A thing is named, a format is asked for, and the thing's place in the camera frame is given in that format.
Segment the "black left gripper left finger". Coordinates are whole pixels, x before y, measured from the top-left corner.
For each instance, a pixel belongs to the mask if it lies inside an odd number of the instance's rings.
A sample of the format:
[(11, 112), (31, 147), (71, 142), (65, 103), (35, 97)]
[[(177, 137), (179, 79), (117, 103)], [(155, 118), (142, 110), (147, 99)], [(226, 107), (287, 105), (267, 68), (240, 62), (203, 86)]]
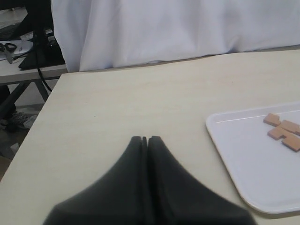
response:
[(145, 225), (145, 137), (131, 138), (112, 168), (80, 193), (54, 206), (45, 225)]

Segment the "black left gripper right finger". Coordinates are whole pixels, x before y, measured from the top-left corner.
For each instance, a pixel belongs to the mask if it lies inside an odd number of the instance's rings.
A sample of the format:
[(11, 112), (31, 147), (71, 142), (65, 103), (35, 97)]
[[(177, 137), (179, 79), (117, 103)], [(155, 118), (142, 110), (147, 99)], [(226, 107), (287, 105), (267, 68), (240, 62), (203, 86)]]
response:
[(158, 225), (254, 225), (250, 213), (194, 178), (162, 138), (148, 142), (148, 174)]

